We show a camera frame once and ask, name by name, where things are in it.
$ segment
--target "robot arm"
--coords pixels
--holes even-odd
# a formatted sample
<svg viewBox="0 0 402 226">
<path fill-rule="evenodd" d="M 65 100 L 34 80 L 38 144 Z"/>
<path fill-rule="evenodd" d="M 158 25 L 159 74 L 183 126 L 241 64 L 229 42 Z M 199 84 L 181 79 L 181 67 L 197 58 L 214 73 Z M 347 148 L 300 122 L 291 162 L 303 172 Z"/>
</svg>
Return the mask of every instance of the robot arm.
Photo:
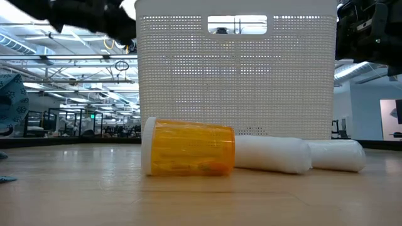
<svg viewBox="0 0 402 226">
<path fill-rule="evenodd" d="M 349 0 L 337 14 L 336 60 L 381 63 L 393 74 L 402 72 L 395 57 L 402 52 L 401 0 Z"/>
</svg>

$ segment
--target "white cylindrical object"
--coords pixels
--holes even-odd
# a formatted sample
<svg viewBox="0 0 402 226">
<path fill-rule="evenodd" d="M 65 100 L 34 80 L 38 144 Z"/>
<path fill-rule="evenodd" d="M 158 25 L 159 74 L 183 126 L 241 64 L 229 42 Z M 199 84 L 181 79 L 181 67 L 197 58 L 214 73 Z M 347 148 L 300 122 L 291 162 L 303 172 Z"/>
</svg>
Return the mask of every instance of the white cylindrical object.
<svg viewBox="0 0 402 226">
<path fill-rule="evenodd" d="M 312 167 L 310 148 L 297 138 L 236 136 L 235 167 L 302 174 Z"/>
<path fill-rule="evenodd" d="M 357 141 L 308 141 L 308 145 L 313 168 L 358 172 L 366 166 L 366 155 Z"/>
</svg>

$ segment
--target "prescription bottle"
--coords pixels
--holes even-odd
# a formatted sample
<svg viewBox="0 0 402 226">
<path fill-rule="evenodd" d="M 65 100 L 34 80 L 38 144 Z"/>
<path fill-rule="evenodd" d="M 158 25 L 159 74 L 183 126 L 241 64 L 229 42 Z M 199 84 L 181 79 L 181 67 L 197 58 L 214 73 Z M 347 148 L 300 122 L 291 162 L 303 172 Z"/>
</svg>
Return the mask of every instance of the prescription bottle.
<svg viewBox="0 0 402 226">
<path fill-rule="evenodd" d="M 141 168 L 155 176 L 229 175 L 234 167 L 234 131 L 227 126 L 147 119 Z"/>
</svg>

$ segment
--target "plastic laundry basket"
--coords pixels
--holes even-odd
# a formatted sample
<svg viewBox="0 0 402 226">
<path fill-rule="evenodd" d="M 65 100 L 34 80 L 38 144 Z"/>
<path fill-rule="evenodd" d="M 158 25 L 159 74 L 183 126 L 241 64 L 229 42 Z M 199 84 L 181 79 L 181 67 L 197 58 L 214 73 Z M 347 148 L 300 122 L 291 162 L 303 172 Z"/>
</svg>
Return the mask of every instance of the plastic laundry basket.
<svg viewBox="0 0 402 226">
<path fill-rule="evenodd" d="M 149 116 L 237 135 L 329 139 L 334 0 L 139 0 L 142 127 Z M 265 35 L 213 35 L 211 15 L 266 15 Z"/>
</svg>

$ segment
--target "wooden floor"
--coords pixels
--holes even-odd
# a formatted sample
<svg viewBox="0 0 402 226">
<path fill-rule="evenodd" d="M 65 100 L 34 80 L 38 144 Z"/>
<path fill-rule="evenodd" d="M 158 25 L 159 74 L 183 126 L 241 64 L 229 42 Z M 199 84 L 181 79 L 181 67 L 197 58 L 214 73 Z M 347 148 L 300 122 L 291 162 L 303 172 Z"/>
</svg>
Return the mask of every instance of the wooden floor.
<svg viewBox="0 0 402 226">
<path fill-rule="evenodd" d="M 145 177 L 140 146 L 10 149 L 0 225 L 402 225 L 402 153 L 367 151 L 361 173 Z"/>
</svg>

